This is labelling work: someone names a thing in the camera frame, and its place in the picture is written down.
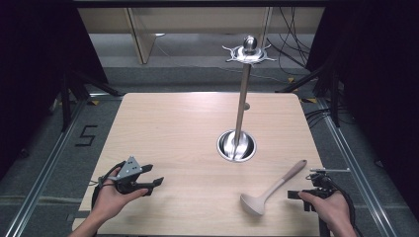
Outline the metal utensil stand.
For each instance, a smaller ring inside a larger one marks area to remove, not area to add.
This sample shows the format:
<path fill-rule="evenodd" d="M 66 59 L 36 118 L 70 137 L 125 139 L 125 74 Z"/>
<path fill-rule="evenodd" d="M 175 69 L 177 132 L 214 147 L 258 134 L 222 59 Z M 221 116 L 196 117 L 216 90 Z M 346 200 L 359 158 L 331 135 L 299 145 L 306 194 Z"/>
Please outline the metal utensil stand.
<path fill-rule="evenodd" d="M 265 47 L 260 47 L 253 36 L 247 36 L 242 45 L 234 48 L 225 47 L 230 51 L 229 61 L 243 64 L 240 85 L 238 109 L 235 129 L 225 131 L 217 140 L 219 155 L 229 162 L 245 162 L 253 157 L 256 152 L 256 141 L 253 136 L 242 129 L 244 113 L 249 108 L 247 105 L 247 92 L 250 72 L 254 64 L 269 60 Z"/>

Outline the person's right hand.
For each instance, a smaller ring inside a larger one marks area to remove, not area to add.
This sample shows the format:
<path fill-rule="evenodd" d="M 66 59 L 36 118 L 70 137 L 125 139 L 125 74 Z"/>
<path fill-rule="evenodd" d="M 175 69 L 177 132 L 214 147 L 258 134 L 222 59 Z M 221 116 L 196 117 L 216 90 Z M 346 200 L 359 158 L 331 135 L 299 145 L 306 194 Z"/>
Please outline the person's right hand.
<path fill-rule="evenodd" d="M 340 192 L 336 192 L 328 198 L 316 197 L 307 192 L 299 192 L 299 196 L 302 200 L 313 204 L 318 216 L 329 229 L 337 226 L 352 226 L 349 206 Z"/>

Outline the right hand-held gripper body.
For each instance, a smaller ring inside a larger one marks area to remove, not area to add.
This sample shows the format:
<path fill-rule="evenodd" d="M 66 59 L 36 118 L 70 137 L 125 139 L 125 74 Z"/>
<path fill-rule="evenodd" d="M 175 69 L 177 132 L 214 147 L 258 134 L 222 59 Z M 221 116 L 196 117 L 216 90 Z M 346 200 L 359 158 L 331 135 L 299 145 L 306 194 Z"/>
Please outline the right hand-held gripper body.
<path fill-rule="evenodd" d="M 343 189 L 339 187 L 330 177 L 332 173 L 349 173 L 350 170 L 326 169 L 326 168 L 312 168 L 310 174 L 305 178 L 313 184 L 313 189 L 308 192 L 316 197 L 329 198 L 335 192 L 342 192 Z"/>

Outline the black tripod stand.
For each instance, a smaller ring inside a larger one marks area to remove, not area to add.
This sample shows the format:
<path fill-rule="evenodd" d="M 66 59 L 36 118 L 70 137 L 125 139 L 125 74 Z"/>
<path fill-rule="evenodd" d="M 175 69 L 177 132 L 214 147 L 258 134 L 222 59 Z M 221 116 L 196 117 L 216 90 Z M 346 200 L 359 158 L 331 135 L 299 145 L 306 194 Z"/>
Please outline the black tripod stand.
<path fill-rule="evenodd" d="M 316 97 L 323 97 L 327 92 L 330 93 L 331 118 L 334 124 L 339 127 L 339 75 L 337 69 L 331 63 L 324 63 L 295 83 L 291 83 L 286 88 L 279 90 L 279 93 L 290 93 L 315 78 L 317 78 L 317 82 L 314 86 L 313 93 Z"/>
<path fill-rule="evenodd" d="M 124 93 L 110 87 L 107 83 L 94 79 L 78 70 L 67 70 L 60 78 L 60 96 L 62 104 L 63 125 L 65 131 L 72 122 L 72 111 L 70 108 L 70 93 L 73 93 L 78 101 L 86 101 L 91 98 L 85 85 L 90 84 L 114 97 L 121 97 Z"/>

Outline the aluminium floor rail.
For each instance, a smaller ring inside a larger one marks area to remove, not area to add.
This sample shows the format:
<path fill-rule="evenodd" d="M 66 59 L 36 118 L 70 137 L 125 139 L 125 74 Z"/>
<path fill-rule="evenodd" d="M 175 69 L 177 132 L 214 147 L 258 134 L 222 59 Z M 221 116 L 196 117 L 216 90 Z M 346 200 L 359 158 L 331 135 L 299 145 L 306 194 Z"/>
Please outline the aluminium floor rail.
<path fill-rule="evenodd" d="M 363 200 L 370 211 L 370 214 L 376 223 L 377 229 L 382 237 L 398 237 L 396 228 L 391 223 L 383 205 L 378 200 L 377 195 L 373 191 L 366 175 L 361 169 L 356 157 L 350 148 L 341 129 L 337 127 L 332 118 L 325 119 L 327 127 L 329 128 L 332 137 L 337 144 L 341 154 L 347 164 L 349 171 L 359 189 Z"/>
<path fill-rule="evenodd" d="M 51 152 L 49 153 L 45 163 L 42 166 L 41 171 L 35 178 L 35 182 L 31 186 L 29 193 L 23 199 L 18 212 L 12 219 L 10 226 L 7 228 L 7 232 L 5 233 L 4 237 L 21 237 L 29 219 L 35 210 L 35 207 L 39 202 L 39 198 L 44 190 L 44 187 L 46 186 L 53 172 L 53 169 L 58 162 L 58 158 L 62 154 L 64 147 L 69 140 L 75 123 L 77 122 L 82 110 L 86 106 L 86 103 L 86 100 L 79 100 L 74 106 L 73 110 L 70 112 L 70 122 L 58 136 Z"/>

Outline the beige ladle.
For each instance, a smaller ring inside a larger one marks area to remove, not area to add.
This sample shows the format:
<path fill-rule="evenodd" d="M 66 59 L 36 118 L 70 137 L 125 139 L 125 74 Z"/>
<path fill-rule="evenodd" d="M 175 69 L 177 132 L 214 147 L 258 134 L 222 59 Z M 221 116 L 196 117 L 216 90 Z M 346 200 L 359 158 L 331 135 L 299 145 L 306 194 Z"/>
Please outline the beige ladle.
<path fill-rule="evenodd" d="M 306 160 L 296 162 L 279 180 L 264 191 L 258 197 L 252 197 L 246 194 L 240 195 L 240 203 L 243 210 L 251 215 L 262 216 L 265 214 L 265 203 L 268 198 L 284 183 L 298 174 L 307 164 Z"/>

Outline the person's left hand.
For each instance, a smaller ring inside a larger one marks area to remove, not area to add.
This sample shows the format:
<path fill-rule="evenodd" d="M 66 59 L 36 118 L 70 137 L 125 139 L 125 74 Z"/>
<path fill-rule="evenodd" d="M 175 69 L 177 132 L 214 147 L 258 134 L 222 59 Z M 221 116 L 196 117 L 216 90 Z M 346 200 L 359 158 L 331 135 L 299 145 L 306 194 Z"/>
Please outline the person's left hand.
<path fill-rule="evenodd" d="M 148 189 L 141 189 L 130 194 L 121 194 L 112 180 L 106 179 L 100 188 L 94 207 L 87 220 L 95 225 L 102 225 L 107 220 L 118 215 L 131 201 L 143 197 Z"/>

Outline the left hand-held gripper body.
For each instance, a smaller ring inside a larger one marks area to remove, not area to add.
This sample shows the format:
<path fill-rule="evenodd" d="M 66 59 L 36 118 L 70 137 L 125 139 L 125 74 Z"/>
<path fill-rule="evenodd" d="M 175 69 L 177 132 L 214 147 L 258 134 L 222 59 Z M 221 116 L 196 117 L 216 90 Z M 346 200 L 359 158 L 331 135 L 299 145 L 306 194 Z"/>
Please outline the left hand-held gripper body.
<path fill-rule="evenodd" d="M 126 161 L 119 164 L 120 170 L 114 175 L 110 176 L 119 193 L 126 195 L 134 191 L 141 190 L 139 183 L 136 181 L 141 173 L 141 166 L 133 156 L 130 156 Z"/>

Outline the black curtain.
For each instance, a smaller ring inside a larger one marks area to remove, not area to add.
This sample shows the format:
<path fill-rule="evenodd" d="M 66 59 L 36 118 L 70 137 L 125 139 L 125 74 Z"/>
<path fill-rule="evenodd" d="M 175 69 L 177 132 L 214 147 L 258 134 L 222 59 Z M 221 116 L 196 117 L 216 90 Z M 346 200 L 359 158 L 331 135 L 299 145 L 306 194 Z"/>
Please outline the black curtain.
<path fill-rule="evenodd" d="M 72 71 L 108 82 L 73 0 L 0 0 L 0 180 Z"/>
<path fill-rule="evenodd" d="M 326 0 L 307 68 L 334 69 L 351 114 L 419 220 L 419 0 Z"/>

